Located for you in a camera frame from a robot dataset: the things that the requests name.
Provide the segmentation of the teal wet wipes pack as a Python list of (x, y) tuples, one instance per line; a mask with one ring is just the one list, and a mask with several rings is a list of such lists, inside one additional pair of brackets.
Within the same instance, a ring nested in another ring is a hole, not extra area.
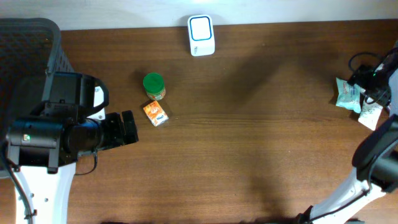
[(360, 113), (360, 88), (357, 85), (352, 86), (346, 80), (339, 78), (336, 78), (336, 85), (338, 88), (336, 106)]

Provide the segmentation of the white floral tube gold cap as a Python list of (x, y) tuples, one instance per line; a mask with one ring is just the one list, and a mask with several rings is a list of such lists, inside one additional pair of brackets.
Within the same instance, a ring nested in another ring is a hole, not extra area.
[(382, 109), (383, 107), (378, 103), (369, 104), (366, 102), (366, 100), (364, 100), (358, 122), (374, 131), (376, 129)]

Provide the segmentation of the orange tissue pack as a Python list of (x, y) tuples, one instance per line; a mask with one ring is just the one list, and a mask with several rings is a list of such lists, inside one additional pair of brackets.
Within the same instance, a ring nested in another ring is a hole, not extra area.
[(143, 107), (143, 110), (154, 126), (159, 126), (169, 119), (168, 115), (162, 109), (158, 101), (153, 101), (149, 103), (148, 105)]

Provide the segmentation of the green round item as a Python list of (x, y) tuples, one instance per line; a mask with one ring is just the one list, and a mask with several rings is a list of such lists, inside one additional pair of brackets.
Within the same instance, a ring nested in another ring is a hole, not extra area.
[(163, 77), (158, 73), (148, 73), (143, 79), (147, 96), (152, 100), (161, 100), (166, 94)]

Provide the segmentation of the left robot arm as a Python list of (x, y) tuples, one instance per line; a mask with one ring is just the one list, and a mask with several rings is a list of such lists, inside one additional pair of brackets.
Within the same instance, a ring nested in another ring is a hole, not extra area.
[(109, 104), (105, 84), (81, 73), (46, 78), (42, 102), (9, 127), (1, 165), (16, 192), (16, 223), (66, 223), (81, 156), (138, 142), (132, 111), (93, 118)]

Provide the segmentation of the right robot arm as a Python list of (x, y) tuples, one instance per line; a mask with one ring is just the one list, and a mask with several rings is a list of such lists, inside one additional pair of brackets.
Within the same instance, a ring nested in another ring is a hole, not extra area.
[(362, 208), (397, 189), (397, 47), (377, 59), (337, 81), (337, 104), (358, 105), (359, 122), (372, 133), (356, 149), (348, 178), (294, 223), (356, 223), (353, 216)]

